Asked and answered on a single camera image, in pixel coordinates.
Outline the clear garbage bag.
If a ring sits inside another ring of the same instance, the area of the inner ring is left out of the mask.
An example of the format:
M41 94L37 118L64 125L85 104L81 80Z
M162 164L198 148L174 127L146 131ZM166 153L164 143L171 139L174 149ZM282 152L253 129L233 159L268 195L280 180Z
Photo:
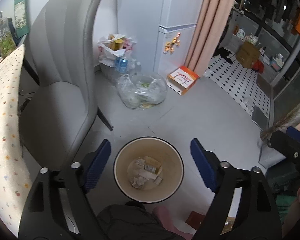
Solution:
M162 103L167 96L167 83L159 74L123 74L117 80L117 92L130 109L149 108Z

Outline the green tall box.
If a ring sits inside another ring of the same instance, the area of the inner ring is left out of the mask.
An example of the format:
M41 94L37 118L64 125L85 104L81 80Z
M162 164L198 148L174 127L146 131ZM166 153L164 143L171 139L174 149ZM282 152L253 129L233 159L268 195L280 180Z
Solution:
M18 38L29 33L26 0L14 0L14 22Z

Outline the grey upholstered chair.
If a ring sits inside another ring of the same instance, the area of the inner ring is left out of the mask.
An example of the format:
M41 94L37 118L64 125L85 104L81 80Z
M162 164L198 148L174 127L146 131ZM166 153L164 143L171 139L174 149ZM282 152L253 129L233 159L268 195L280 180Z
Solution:
M61 170L75 158L98 108L93 26L101 0L49 0L34 21L29 47L39 88L19 117L20 138L41 167Z

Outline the pink curtain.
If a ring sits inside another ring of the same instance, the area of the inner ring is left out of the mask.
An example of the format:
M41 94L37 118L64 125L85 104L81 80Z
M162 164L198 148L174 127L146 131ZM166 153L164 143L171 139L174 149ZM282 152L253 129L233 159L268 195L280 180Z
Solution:
M226 26L234 0L203 0L185 66L203 76Z

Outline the large tea bottle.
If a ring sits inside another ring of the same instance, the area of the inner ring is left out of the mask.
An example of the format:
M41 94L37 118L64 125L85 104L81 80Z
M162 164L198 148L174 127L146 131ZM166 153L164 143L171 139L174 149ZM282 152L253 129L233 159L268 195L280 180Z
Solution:
M12 53L17 46L13 40L11 34L8 19L6 17L0 18L0 55L5 59L10 53Z

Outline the orange white cardboard box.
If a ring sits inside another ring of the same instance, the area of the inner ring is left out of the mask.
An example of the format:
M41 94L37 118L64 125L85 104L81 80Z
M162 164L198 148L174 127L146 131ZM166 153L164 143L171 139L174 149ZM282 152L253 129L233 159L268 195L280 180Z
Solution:
M167 86L179 95L184 95L197 81L199 76L185 66L172 72L166 80Z

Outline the small brown cardboard box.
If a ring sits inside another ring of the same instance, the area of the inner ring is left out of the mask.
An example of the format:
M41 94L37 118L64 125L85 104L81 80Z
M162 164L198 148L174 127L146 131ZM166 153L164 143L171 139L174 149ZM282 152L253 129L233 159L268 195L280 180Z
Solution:
M156 178L162 172L162 164L152 157L144 157L145 164L143 167L144 174L146 178L156 180Z

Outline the printed paper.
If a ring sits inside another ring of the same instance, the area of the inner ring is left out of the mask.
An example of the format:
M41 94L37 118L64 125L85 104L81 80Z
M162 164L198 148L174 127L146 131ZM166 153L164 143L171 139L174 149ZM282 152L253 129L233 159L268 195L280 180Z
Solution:
M144 188L147 179L142 176L136 176L136 177L131 177L129 179L129 182L132 185L132 187L134 187L135 189L142 189Z

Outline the beige round trash bin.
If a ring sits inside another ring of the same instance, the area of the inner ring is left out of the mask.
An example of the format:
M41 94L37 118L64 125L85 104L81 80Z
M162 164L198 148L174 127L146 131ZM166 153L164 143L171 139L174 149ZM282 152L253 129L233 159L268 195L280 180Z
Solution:
M128 198L152 204L170 198L179 189L184 177L184 163L169 142L156 137L141 137L119 150L113 171L118 188Z

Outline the brown cardboard carton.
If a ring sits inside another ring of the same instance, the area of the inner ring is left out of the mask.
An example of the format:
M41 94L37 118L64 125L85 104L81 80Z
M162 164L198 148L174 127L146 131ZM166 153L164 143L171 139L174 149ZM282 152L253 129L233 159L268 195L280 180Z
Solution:
M257 47L248 41L245 41L236 54L236 60L242 67L251 69L258 60L260 52Z

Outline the white refrigerator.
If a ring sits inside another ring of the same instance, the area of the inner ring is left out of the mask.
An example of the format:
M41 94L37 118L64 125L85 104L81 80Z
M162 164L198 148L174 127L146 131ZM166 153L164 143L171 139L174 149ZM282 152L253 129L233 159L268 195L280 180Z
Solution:
M167 77L184 65L203 0L117 0L120 34L136 44L143 72Z

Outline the white bag of recyclables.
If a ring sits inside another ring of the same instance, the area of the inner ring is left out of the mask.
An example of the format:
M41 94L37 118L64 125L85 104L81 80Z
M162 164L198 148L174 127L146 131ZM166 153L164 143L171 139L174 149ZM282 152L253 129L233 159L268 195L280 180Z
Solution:
M133 57L136 42L122 34L109 34L97 43L98 61L104 76L112 83L123 74L135 74L140 64Z

